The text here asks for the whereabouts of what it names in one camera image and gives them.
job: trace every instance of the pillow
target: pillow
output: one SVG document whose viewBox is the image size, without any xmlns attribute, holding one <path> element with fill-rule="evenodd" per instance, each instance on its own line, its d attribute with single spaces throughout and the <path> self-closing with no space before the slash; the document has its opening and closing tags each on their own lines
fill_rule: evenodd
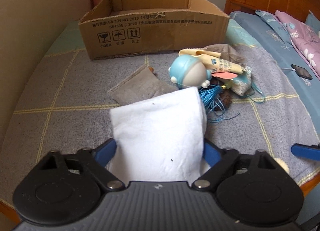
<svg viewBox="0 0 320 231">
<path fill-rule="evenodd" d="M 320 76 L 320 39 L 318 38 L 318 33 L 315 34 L 308 25 L 285 12 L 277 10 L 275 14 L 282 24 L 287 24 L 286 28 L 291 40 L 307 59 L 309 67 L 313 67 Z"/>
<path fill-rule="evenodd" d="M 261 10 L 256 10 L 256 14 L 274 30 L 280 39 L 282 39 L 286 48 L 293 47 L 288 31 L 275 15 Z"/>
<path fill-rule="evenodd" d="M 309 27 L 312 28 L 312 30 L 319 35 L 319 31 L 320 31 L 320 20 L 318 20 L 316 18 L 315 15 L 313 15 L 313 13 L 309 10 L 309 14 L 307 16 L 306 19 L 306 25 L 308 25 Z"/>
</svg>

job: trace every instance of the purple floral pillow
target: purple floral pillow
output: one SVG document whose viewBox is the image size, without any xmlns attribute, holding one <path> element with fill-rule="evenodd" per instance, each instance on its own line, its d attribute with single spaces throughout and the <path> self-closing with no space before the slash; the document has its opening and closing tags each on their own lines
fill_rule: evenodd
<svg viewBox="0 0 320 231">
<path fill-rule="evenodd" d="M 289 32 L 297 49 L 308 60 L 309 66 L 320 75 L 320 38 L 308 25 L 290 15 L 278 10 L 275 15 Z"/>
</svg>

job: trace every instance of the fragile symbol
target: fragile symbol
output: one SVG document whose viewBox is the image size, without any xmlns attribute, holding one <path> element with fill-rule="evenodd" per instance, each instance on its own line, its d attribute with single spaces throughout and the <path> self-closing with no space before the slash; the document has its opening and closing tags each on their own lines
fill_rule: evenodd
<svg viewBox="0 0 320 231">
<path fill-rule="evenodd" d="M 112 32 L 112 37 L 114 41 L 118 41 L 118 40 L 125 40 L 125 34 L 124 34 L 124 30 L 114 30 Z"/>
<path fill-rule="evenodd" d="M 99 33 L 98 39 L 100 43 L 110 42 L 111 41 L 110 33 L 109 32 Z"/>
<path fill-rule="evenodd" d="M 127 29 L 128 38 L 139 38 L 140 37 L 140 28 L 129 28 Z"/>
</svg>

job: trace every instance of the bolt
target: bolt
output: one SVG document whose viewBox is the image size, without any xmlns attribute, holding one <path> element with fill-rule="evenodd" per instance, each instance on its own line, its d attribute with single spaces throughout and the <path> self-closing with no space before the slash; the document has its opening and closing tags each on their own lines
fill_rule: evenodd
<svg viewBox="0 0 320 231">
<path fill-rule="evenodd" d="M 123 186 L 123 183 L 119 180 L 112 180 L 107 183 L 109 189 L 118 189 Z"/>
<path fill-rule="evenodd" d="M 199 179 L 194 182 L 197 188 L 207 188 L 210 186 L 210 182 L 205 179 Z"/>
</svg>

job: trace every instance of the cardboard box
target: cardboard box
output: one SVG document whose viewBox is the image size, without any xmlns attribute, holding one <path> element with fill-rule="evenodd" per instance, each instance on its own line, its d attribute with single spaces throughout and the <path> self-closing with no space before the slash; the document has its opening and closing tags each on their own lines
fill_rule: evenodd
<svg viewBox="0 0 320 231">
<path fill-rule="evenodd" d="M 222 43 L 229 16 L 207 0 L 102 0 L 80 21 L 91 59 Z"/>
</svg>

